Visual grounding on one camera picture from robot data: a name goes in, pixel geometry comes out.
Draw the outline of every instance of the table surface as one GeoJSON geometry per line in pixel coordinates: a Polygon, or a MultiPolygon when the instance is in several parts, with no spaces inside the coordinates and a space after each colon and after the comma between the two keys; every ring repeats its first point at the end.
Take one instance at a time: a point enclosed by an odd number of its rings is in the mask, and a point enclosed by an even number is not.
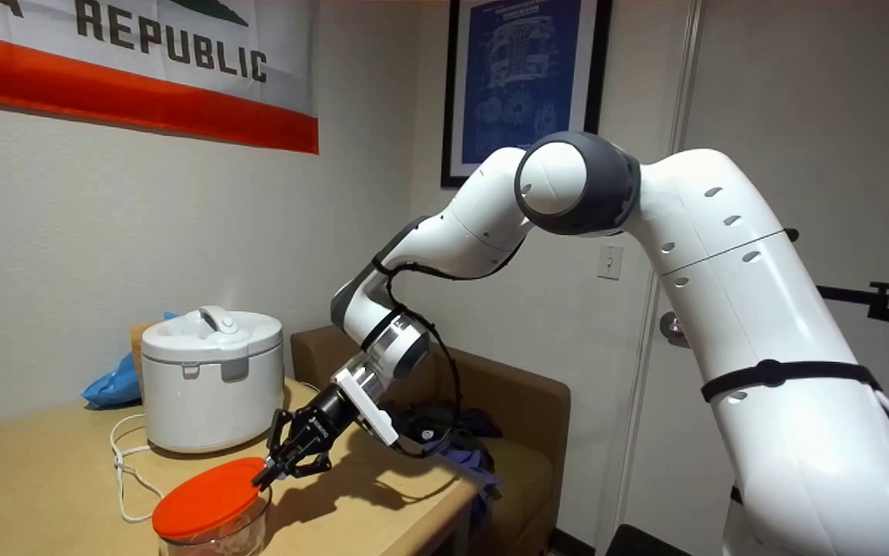
{"type": "MultiPolygon", "coordinates": [[[[301,409],[314,388],[288,379],[284,406],[301,409]]],[[[142,409],[51,409],[0,425],[0,553],[156,553],[148,522],[116,514],[111,425],[142,409]]],[[[146,428],[120,448],[146,445],[146,428]]],[[[262,442],[215,457],[130,454],[163,495],[215,464],[256,454],[262,442]]],[[[412,461],[347,425],[329,450],[333,469],[271,488],[265,553],[418,553],[467,516],[474,485],[440,461],[412,461]]],[[[130,514],[156,496],[127,478],[130,514]]]]}

